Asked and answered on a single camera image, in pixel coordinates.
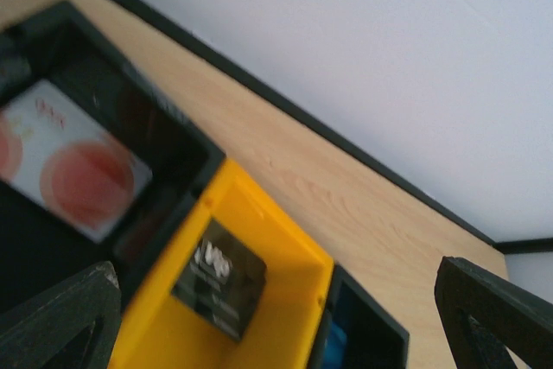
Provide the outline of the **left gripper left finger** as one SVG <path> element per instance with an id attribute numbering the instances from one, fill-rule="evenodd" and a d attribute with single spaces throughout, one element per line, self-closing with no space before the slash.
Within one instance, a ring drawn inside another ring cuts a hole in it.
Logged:
<path id="1" fill-rule="evenodd" d="M 1 367 L 106 368 L 120 324 L 116 271 L 96 263 L 1 315 Z"/>

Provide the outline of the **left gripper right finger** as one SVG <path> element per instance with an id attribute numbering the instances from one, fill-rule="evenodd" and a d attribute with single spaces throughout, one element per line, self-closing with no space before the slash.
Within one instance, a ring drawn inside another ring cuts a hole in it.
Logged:
<path id="1" fill-rule="evenodd" d="M 552 367 L 552 304 L 465 258 L 444 257 L 435 303 L 459 368 Z"/>

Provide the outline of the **red white card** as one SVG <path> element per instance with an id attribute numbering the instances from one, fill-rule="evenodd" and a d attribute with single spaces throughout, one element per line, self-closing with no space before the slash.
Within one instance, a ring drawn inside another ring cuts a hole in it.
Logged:
<path id="1" fill-rule="evenodd" d="M 98 244 L 152 171 L 49 81 L 1 110 L 1 178 Z"/>

